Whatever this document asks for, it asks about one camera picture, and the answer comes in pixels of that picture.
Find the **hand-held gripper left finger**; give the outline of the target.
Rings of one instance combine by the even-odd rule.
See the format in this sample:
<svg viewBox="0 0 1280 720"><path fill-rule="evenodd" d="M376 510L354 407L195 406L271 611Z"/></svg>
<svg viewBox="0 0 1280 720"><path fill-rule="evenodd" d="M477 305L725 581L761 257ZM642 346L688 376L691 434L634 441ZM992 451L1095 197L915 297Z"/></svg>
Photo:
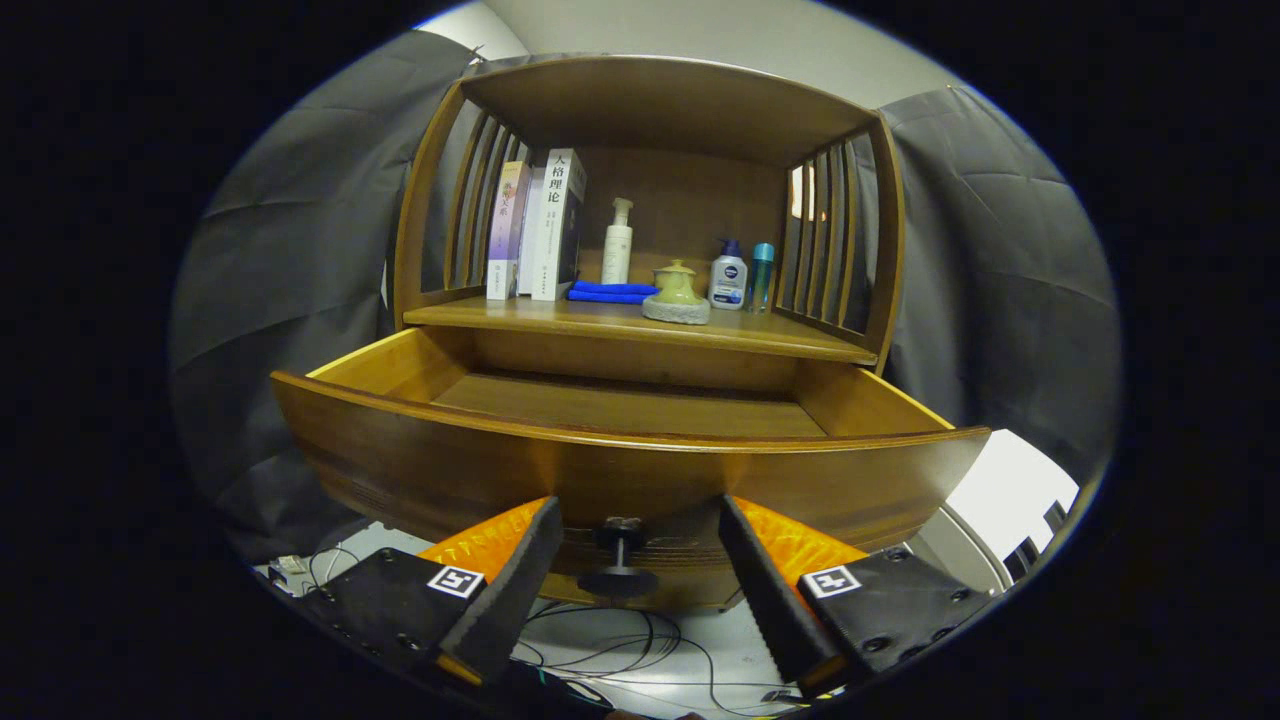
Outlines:
<svg viewBox="0 0 1280 720"><path fill-rule="evenodd" d="M421 553L378 550L301 596L300 612L401 676L493 685L561 547L559 505L521 503Z"/></svg>

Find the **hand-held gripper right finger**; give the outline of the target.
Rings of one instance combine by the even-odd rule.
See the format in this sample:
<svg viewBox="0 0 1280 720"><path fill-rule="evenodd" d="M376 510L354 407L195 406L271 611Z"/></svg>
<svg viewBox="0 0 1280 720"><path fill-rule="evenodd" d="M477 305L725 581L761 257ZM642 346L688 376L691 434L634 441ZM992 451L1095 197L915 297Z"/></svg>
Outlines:
<svg viewBox="0 0 1280 720"><path fill-rule="evenodd" d="M806 698L911 661L995 600L902 544L865 552L745 498L719 505L719 541L765 647Z"/></svg>

